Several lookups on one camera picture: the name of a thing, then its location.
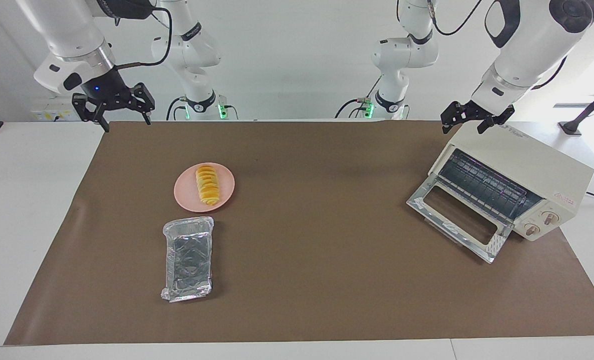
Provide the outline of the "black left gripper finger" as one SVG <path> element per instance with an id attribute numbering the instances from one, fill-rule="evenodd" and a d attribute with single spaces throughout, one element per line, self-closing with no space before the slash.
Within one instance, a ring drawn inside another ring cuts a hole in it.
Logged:
<path id="1" fill-rule="evenodd" d="M 507 109 L 502 112 L 500 115 L 493 115 L 491 112 L 482 110 L 480 112 L 482 116 L 481 123 L 477 126 L 477 132 L 479 134 L 483 134 L 486 130 L 496 126 L 496 125 L 504 125 L 507 120 L 514 114 L 515 107 L 513 105 L 509 105 Z"/>
<path id="2" fill-rule="evenodd" d="M 448 134 L 456 125 L 465 122 L 464 109 L 458 101 L 451 102 L 440 115 L 443 134 Z"/>

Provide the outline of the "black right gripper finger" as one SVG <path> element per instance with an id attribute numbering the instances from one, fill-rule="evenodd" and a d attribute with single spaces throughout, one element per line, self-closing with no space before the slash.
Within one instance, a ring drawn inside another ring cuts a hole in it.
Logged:
<path id="1" fill-rule="evenodd" d="M 80 117 L 82 122 L 91 122 L 98 124 L 106 133 L 110 131 L 109 123 L 105 120 L 104 114 L 108 110 L 107 103 L 93 104 L 91 98 L 83 93 L 73 93 L 71 96 L 71 105 Z"/>
<path id="2" fill-rule="evenodd" d="M 155 100 L 143 82 L 130 88 L 130 110 L 139 112 L 149 126 L 151 125 L 151 112 L 155 109 Z"/>

